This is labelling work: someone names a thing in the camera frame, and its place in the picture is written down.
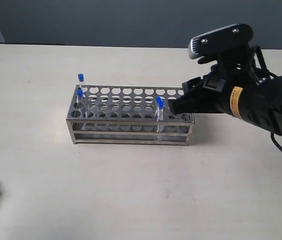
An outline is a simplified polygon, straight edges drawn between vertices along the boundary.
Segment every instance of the test tube rack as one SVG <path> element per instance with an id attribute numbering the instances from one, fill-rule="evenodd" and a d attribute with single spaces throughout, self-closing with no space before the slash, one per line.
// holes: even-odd
<path id="1" fill-rule="evenodd" d="M 173 115 L 168 99 L 182 88 L 84 85 L 82 103 L 76 85 L 66 117 L 72 142 L 110 144 L 189 145 L 194 115 Z M 155 98 L 164 100 L 164 120 L 156 121 Z M 163 125 L 163 132 L 157 126 Z"/>

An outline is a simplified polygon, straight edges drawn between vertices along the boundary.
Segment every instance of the orange label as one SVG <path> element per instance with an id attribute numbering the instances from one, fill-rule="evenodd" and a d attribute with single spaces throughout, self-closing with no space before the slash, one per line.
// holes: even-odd
<path id="1" fill-rule="evenodd" d="M 241 119 L 241 115 L 239 112 L 239 98 L 241 95 L 243 88 L 235 86 L 231 92 L 230 96 L 230 107 L 233 115 L 239 119 Z"/>

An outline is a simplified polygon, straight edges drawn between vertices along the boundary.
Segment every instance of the table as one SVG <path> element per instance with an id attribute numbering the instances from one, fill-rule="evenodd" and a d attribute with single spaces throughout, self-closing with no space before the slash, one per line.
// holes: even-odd
<path id="1" fill-rule="evenodd" d="M 282 50 L 264 56 L 282 75 Z M 178 87 L 208 71 L 186 49 L 0 45 L 0 240 L 281 240 L 282 154 L 264 130 L 197 114 L 188 147 L 71 142 L 77 73 Z"/>

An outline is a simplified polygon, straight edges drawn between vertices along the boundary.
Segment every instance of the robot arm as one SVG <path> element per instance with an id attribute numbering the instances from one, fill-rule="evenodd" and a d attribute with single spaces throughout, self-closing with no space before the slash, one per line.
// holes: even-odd
<path id="1" fill-rule="evenodd" d="M 171 112 L 226 113 L 282 136 L 282 76 L 270 73 L 260 47 L 249 46 L 252 37 L 250 26 L 234 24 L 192 38 L 190 58 L 217 64 L 182 84 L 184 95 L 169 100 Z"/>

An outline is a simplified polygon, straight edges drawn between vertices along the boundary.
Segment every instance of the tabletop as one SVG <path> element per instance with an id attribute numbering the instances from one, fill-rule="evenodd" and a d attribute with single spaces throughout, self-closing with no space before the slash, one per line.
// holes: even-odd
<path id="1" fill-rule="evenodd" d="M 263 53 L 282 75 L 282 50 Z M 0 45 L 0 240 L 281 240 L 282 154 L 262 129 L 196 114 L 191 146 L 71 141 L 77 73 L 180 87 L 209 67 L 186 49 Z"/>

